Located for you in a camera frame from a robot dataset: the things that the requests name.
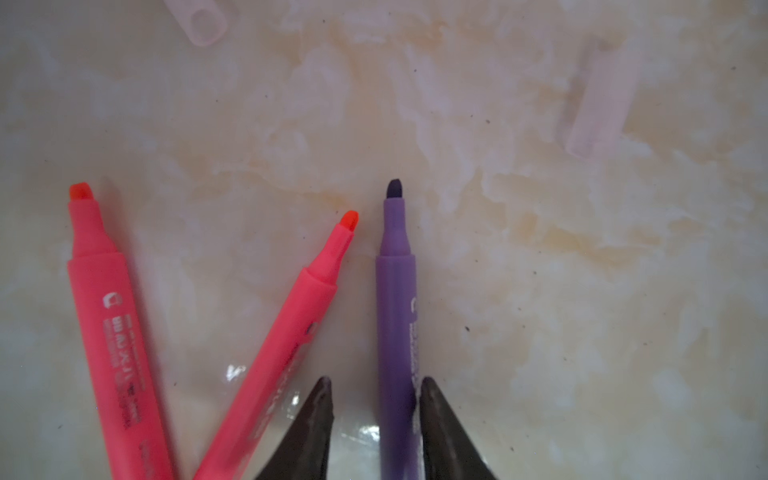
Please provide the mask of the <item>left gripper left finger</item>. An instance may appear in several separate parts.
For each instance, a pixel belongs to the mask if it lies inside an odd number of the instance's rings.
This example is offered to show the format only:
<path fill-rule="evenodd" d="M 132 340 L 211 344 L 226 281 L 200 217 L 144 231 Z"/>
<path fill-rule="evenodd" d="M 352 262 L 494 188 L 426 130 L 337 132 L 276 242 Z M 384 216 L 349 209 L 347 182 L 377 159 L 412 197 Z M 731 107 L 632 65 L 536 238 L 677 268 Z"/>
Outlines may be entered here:
<path fill-rule="evenodd" d="M 326 480 L 334 422 L 332 382 L 318 379 L 256 480 Z"/>

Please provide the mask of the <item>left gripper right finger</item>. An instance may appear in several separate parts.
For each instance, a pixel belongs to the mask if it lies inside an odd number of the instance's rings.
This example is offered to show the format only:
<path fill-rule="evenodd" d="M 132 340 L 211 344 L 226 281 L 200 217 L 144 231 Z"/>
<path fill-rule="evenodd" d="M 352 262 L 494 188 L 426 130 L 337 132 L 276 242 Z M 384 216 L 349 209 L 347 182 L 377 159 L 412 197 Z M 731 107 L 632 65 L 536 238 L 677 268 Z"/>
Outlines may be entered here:
<path fill-rule="evenodd" d="M 419 418 L 427 480 L 497 479 L 432 377 L 421 382 Z"/>

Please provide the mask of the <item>purple marker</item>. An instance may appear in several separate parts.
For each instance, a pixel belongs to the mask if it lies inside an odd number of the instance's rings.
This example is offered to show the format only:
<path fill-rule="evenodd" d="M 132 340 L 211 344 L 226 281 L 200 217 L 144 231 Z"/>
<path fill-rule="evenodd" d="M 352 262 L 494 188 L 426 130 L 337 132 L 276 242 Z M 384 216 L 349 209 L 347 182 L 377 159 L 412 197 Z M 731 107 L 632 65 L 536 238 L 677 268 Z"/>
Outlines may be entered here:
<path fill-rule="evenodd" d="M 418 479 L 416 257 L 408 240 L 406 203 L 398 179 L 389 182 L 383 201 L 375 273 L 380 474 L 383 479 Z"/>

